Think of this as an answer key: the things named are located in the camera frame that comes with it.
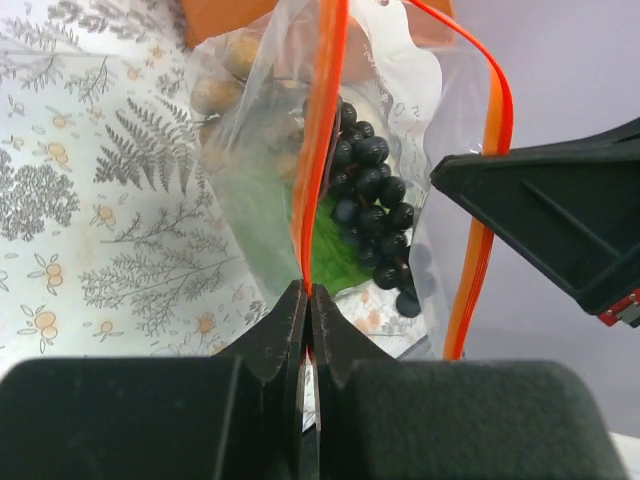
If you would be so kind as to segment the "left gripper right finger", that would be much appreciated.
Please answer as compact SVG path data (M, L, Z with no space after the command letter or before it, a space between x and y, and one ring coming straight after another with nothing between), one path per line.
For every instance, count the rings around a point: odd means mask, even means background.
M623 479L583 381L548 361L400 361L309 304L323 479Z

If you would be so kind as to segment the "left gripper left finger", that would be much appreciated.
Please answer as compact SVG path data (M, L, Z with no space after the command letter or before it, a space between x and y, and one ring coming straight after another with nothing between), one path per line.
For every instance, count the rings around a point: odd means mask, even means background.
M1 382L5 479L294 479L308 296L220 353L47 358Z

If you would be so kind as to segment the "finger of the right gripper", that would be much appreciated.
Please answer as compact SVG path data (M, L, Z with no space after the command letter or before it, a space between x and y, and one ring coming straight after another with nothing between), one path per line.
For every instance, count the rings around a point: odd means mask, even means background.
M638 120L505 155L449 155L430 179L586 313L638 327Z

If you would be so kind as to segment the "dark fake blueberries bunch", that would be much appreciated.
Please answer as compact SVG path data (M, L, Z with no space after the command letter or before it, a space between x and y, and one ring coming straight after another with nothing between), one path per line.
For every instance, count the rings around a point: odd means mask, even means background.
M339 99L316 210L312 279L331 294L370 280L396 293L401 316L415 318L422 312L409 266L416 207L389 156L387 139Z

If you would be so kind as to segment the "clear zip top bag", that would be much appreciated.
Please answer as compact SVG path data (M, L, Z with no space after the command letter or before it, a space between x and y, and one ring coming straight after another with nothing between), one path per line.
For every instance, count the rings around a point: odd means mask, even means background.
M200 163L258 297L321 284L366 333L416 326L457 360L493 236L473 221L455 300L424 206L447 155L509 150L513 101L449 1L186 1Z

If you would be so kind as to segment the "brown fake nuts cluster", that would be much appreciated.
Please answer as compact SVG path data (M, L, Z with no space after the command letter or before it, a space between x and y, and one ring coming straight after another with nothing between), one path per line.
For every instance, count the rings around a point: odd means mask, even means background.
M214 174L257 160L290 180L304 140L308 86L262 66L259 47L254 33L226 38L216 52L224 71L199 78L192 89L200 166Z

